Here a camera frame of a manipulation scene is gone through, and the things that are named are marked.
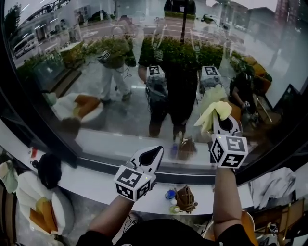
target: white van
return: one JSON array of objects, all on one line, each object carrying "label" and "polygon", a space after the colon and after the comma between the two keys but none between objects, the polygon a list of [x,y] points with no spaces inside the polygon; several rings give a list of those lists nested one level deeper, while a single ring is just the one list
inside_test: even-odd
[{"label": "white van", "polygon": [[25,53],[27,53],[29,50],[35,47],[35,44],[36,44],[36,37],[33,33],[31,33],[14,47],[13,52],[15,58],[19,58]]}]

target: yellow rag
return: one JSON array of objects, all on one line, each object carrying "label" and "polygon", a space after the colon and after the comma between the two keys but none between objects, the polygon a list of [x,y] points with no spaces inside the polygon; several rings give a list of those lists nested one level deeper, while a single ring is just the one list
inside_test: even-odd
[{"label": "yellow rag", "polygon": [[231,114],[232,107],[229,103],[223,101],[211,103],[194,124],[194,126],[202,125],[201,133],[204,133],[212,128],[214,110],[217,111],[220,119],[224,121]]},{"label": "yellow rag", "polygon": [[211,103],[227,101],[227,98],[228,96],[226,94],[226,90],[221,85],[216,85],[215,87],[210,88],[209,90],[205,91],[204,96],[199,104],[200,114],[203,113]]}]

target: building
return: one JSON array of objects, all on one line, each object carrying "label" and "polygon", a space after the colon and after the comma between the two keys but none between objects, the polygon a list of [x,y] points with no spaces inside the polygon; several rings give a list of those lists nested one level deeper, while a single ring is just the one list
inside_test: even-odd
[{"label": "building", "polygon": [[237,2],[217,2],[212,6],[215,15],[220,16],[221,23],[245,25],[248,8]]},{"label": "building", "polygon": [[275,12],[267,7],[249,9],[247,12],[247,29],[256,41],[261,40],[269,47],[273,46],[275,34],[273,27],[275,25]]}]

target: black sleeve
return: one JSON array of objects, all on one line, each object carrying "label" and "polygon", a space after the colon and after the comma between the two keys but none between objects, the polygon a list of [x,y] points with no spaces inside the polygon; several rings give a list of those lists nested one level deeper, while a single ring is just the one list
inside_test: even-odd
[{"label": "black sleeve", "polygon": [[152,48],[152,36],[144,38],[141,48],[141,54],[138,64],[144,67],[150,67],[155,65],[155,56]]},{"label": "black sleeve", "polygon": [[219,236],[216,242],[221,242],[224,246],[254,246],[247,236],[244,227],[240,224],[229,227]]},{"label": "black sleeve", "polygon": [[103,234],[88,231],[86,234],[82,235],[76,246],[90,246],[90,245],[99,245],[99,246],[112,246],[113,243]]}]

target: person in white pants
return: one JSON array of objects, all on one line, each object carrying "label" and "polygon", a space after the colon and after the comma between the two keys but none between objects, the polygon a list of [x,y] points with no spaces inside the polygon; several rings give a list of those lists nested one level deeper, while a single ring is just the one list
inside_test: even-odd
[{"label": "person in white pants", "polygon": [[123,31],[120,27],[116,27],[113,30],[113,35],[115,36],[115,42],[120,50],[112,51],[113,47],[105,47],[105,52],[108,54],[102,55],[99,58],[99,62],[103,64],[103,74],[102,74],[102,85],[103,89],[101,91],[101,101],[104,104],[111,102],[110,99],[110,89],[112,77],[115,80],[117,88],[123,94],[122,101],[127,101],[130,98],[131,90],[128,85],[124,82],[123,71],[124,71],[124,60],[125,54],[129,52],[129,46],[125,39],[122,38]]},{"label": "person in white pants", "polygon": [[110,89],[111,89],[111,81],[112,77],[115,80],[117,88],[123,94],[122,100],[126,101],[129,99],[131,95],[130,88],[124,82],[123,78],[124,67],[120,68],[106,68],[103,66],[103,75],[102,75],[102,85],[103,89],[101,91],[101,100],[103,103],[108,103],[111,101],[110,99]]}]

